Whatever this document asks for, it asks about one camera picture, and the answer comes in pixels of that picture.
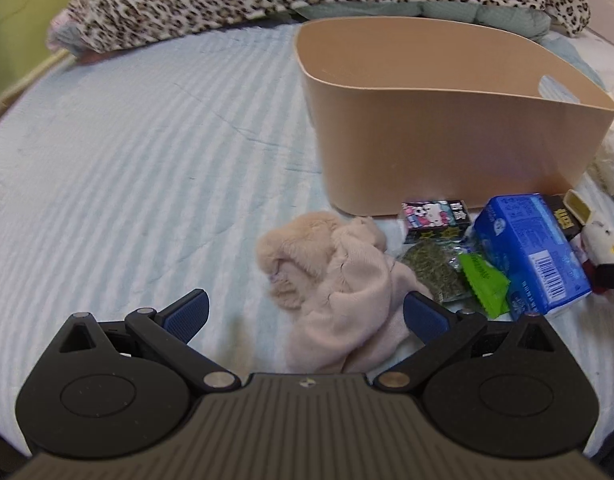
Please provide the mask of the white red plush toy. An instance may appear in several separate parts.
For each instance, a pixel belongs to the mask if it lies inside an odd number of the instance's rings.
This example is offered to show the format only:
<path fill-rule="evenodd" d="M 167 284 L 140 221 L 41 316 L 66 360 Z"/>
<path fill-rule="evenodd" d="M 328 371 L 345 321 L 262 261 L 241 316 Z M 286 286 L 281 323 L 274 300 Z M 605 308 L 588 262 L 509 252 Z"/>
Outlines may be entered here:
<path fill-rule="evenodd" d="M 614 263 L 614 227 L 597 211 L 592 211 L 581 233 L 569 244 L 589 282 L 592 264 Z"/>

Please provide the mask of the green snack packet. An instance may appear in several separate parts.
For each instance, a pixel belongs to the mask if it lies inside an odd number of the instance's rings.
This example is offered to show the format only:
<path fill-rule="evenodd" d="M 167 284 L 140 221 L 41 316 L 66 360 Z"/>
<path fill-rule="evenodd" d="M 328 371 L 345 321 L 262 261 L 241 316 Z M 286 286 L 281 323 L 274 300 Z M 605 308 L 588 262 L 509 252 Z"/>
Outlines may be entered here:
<path fill-rule="evenodd" d="M 476 252 L 459 255 L 459 263 L 476 298 L 490 318 L 508 313 L 506 294 L 510 281 Z"/>

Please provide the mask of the green tea leaf packet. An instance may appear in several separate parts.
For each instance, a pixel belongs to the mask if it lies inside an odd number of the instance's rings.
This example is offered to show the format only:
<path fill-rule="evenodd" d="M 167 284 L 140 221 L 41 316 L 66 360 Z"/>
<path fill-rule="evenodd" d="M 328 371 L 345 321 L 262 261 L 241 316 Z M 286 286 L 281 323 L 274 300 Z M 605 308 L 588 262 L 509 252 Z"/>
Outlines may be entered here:
<path fill-rule="evenodd" d="M 438 304 L 453 304 L 472 296 L 460 256 L 470 251 L 459 243 L 419 240 L 409 245 L 399 261 L 411 269 Z"/>

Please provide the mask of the blue tissue pack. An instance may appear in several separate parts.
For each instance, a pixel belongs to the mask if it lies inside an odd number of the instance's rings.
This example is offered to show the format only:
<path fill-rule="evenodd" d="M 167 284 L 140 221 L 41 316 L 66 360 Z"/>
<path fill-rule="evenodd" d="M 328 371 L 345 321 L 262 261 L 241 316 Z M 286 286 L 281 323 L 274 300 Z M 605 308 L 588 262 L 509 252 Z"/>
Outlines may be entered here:
<path fill-rule="evenodd" d="M 539 194 L 493 197 L 474 230 L 487 260 L 510 282 L 513 320 L 546 315 L 591 294 L 591 285 L 552 210 Z"/>

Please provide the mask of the pink fuzzy sock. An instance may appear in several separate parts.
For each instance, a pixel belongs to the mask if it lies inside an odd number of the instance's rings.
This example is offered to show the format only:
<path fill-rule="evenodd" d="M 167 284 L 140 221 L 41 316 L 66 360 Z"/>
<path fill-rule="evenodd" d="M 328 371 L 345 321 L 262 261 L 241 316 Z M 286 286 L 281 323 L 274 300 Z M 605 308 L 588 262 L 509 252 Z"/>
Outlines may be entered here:
<path fill-rule="evenodd" d="M 285 362 L 295 374 L 375 370 L 409 336 L 403 300 L 430 294 L 369 217 L 302 214 L 260 237 L 256 261 L 272 301 L 293 314 Z"/>

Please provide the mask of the black box gold lettering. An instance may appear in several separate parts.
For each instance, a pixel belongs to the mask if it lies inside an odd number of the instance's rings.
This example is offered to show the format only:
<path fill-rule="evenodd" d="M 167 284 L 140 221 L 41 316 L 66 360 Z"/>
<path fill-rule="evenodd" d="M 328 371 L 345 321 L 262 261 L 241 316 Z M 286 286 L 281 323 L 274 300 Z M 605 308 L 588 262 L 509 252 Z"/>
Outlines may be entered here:
<path fill-rule="evenodd" d="M 591 207 L 575 190 L 542 198 L 569 242 L 581 233 L 592 215 Z"/>

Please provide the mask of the small black cartoon box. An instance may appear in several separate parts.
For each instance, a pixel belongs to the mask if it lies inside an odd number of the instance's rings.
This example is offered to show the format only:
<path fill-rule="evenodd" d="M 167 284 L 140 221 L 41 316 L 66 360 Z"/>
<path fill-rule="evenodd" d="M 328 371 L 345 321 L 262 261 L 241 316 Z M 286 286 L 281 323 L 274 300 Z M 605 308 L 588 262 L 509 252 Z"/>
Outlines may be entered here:
<path fill-rule="evenodd" d="M 461 240 L 472 225 L 462 200 L 402 202 L 400 218 L 406 244 L 419 240 Z"/>

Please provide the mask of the striped light blue bedsheet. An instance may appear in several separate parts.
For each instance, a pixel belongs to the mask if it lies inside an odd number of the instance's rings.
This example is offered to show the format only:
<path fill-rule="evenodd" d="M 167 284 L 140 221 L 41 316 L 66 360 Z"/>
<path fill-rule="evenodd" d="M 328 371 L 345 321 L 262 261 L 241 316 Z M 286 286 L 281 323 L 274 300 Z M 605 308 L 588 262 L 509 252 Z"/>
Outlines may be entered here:
<path fill-rule="evenodd" d="M 193 347 L 240 376 L 284 370 L 292 321 L 257 240 L 326 210 L 297 26 L 205 32 L 46 73 L 0 121 L 0 435 L 68 315 L 120 320 L 202 288 Z"/>

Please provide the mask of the beige plastic storage basket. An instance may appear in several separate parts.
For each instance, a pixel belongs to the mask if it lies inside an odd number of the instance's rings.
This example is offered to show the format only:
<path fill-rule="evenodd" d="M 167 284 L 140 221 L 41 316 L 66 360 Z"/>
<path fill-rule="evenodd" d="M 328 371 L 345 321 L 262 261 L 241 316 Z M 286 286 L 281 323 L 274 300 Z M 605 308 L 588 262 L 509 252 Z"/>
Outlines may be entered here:
<path fill-rule="evenodd" d="M 302 24 L 295 54 L 325 192 L 340 211 L 405 200 L 563 193 L 614 121 L 614 101 L 546 48 L 431 18 Z"/>

